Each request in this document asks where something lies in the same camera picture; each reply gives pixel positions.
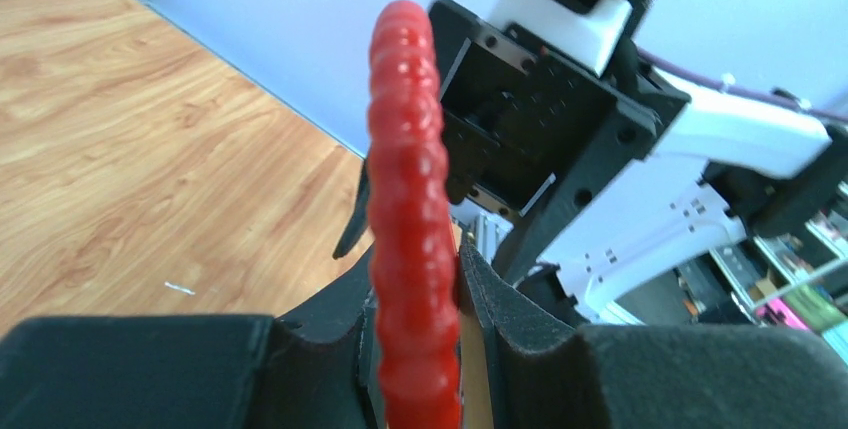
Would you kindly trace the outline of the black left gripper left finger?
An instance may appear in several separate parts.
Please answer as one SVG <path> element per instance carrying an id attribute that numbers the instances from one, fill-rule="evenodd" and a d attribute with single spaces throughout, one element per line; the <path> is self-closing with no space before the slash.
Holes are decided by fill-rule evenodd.
<path id="1" fill-rule="evenodd" d="M 5 428 L 379 428 L 369 257 L 281 317 L 37 317 L 1 342 Z"/>

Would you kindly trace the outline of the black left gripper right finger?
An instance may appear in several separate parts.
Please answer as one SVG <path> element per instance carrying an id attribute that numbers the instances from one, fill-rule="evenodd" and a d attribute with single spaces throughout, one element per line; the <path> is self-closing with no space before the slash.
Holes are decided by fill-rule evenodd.
<path id="1" fill-rule="evenodd" d="M 843 428 L 847 368 L 819 337 L 746 325 L 556 319 L 459 248 L 466 428 Z"/>

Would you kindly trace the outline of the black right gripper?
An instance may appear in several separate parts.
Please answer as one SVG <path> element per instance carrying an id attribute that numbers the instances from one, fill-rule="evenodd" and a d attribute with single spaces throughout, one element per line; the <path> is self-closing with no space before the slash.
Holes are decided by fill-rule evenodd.
<path id="1" fill-rule="evenodd" d="M 516 281 L 689 104 L 633 40 L 653 0 L 632 4 L 597 76 L 516 23 L 501 31 L 454 0 L 427 13 L 440 78 L 446 193 L 513 225 L 494 267 Z"/>

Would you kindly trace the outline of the red cable lock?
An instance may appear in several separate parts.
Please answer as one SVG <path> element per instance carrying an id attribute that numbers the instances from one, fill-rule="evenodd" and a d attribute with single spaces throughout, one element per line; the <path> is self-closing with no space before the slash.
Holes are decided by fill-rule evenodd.
<path id="1" fill-rule="evenodd" d="M 433 33 L 418 4 L 381 12 L 369 51 L 370 279 L 382 349 L 378 382 L 392 428 L 456 428 L 456 248 Z"/>

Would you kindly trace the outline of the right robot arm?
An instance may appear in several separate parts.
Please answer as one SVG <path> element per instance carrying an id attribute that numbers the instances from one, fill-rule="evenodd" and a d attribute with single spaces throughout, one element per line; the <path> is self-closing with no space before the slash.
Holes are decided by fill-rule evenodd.
<path id="1" fill-rule="evenodd" d="M 753 236 L 804 224 L 847 171 L 847 132 L 797 102 L 698 80 L 641 51 L 653 0 L 428 10 L 446 191 L 512 228 L 491 265 L 572 320 Z"/>

